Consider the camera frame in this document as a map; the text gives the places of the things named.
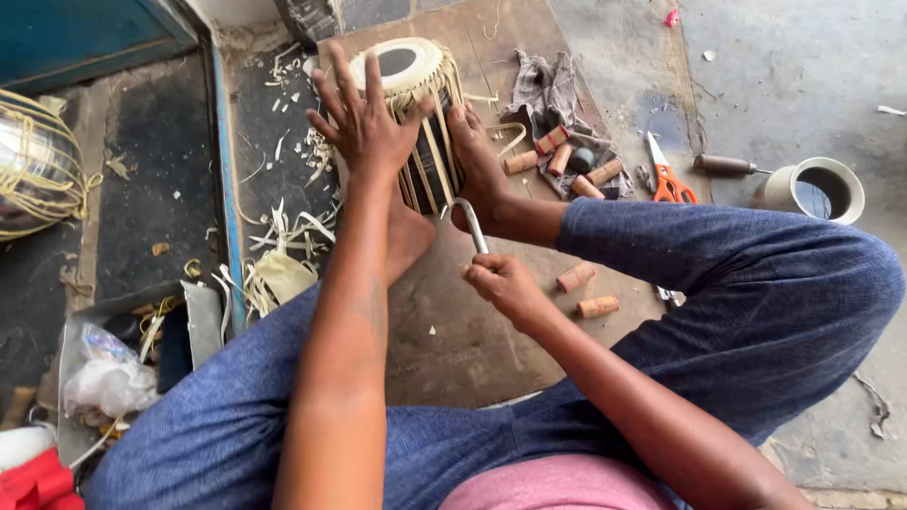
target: scissors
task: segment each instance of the scissors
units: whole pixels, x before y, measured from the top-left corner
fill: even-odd
[[[674,176],[671,171],[671,163],[668,158],[661,153],[658,142],[651,132],[646,131],[646,139],[649,142],[649,152],[652,153],[652,162],[655,163],[655,172],[658,174],[658,189],[655,191],[654,201],[674,201],[682,203],[699,203],[693,190]]]

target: foot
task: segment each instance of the foot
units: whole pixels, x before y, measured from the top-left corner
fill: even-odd
[[[434,242],[434,225],[406,207],[400,191],[394,190],[387,225],[387,268],[389,287],[412,266]]]
[[[471,105],[456,105],[447,113],[447,129],[453,138],[453,152],[463,166],[466,184],[460,196],[475,210],[483,232],[495,235],[503,206],[516,198],[501,170],[497,155],[485,136],[482,119]],[[466,215],[454,208],[451,220],[456,228],[468,232]]]

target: pink shirt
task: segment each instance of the pink shirt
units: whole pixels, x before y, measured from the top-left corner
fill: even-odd
[[[460,484],[439,510],[542,508],[675,510],[639,471],[601,456],[546,456],[501,466]]]

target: blue trousers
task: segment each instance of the blue trousers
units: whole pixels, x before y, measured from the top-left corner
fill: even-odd
[[[753,445],[841,386],[904,294],[883,242],[783,212],[578,199],[557,247],[687,294],[613,351]],[[318,290],[145,411],[94,474],[89,508],[268,506]],[[433,509],[470,476],[560,453],[645,469],[569,379],[509,407],[389,407],[385,508]]]

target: wooden board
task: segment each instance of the wooden board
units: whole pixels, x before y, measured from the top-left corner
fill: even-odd
[[[486,106],[474,102],[486,126],[498,123],[497,113],[512,99],[519,64],[513,48],[545,56],[569,52],[561,29],[545,0],[502,0],[501,22],[492,40],[495,3],[474,0],[412,18],[337,37],[353,55],[397,37],[422,36],[451,49],[467,93],[498,94]],[[329,64],[326,46],[319,46],[322,67]],[[607,126],[578,74],[580,117],[602,136]],[[504,146],[507,139],[495,142]],[[513,153],[531,148],[528,141]],[[537,172],[509,178],[513,190],[534,200],[557,200]],[[530,338],[517,333],[510,321],[485,303],[459,276],[459,266],[475,254],[471,238],[449,223],[438,222],[435,245],[389,290],[390,348],[387,362],[387,403],[481,407],[548,387],[563,371]],[[558,307],[574,317],[576,303],[616,295],[620,312],[580,325],[611,346],[645,319],[657,319],[664,305],[649,284],[597,266],[599,275],[570,294],[555,290],[554,279],[579,259],[554,250],[489,238],[492,252],[515,253],[532,270]],[[434,328],[435,334],[429,331]]]

